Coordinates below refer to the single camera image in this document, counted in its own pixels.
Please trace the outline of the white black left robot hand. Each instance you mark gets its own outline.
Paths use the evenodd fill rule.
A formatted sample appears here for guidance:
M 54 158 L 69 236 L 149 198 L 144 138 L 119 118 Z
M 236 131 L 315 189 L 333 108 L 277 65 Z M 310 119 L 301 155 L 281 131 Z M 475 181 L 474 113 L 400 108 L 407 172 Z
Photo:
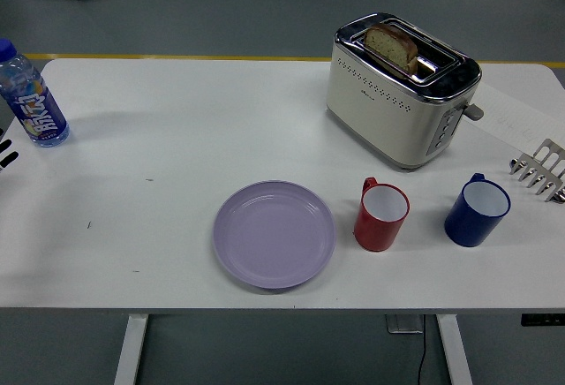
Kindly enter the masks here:
M 5 170 L 19 158 L 19 151 L 13 146 L 12 140 L 5 137 L 5 130 L 0 130 L 0 169 Z

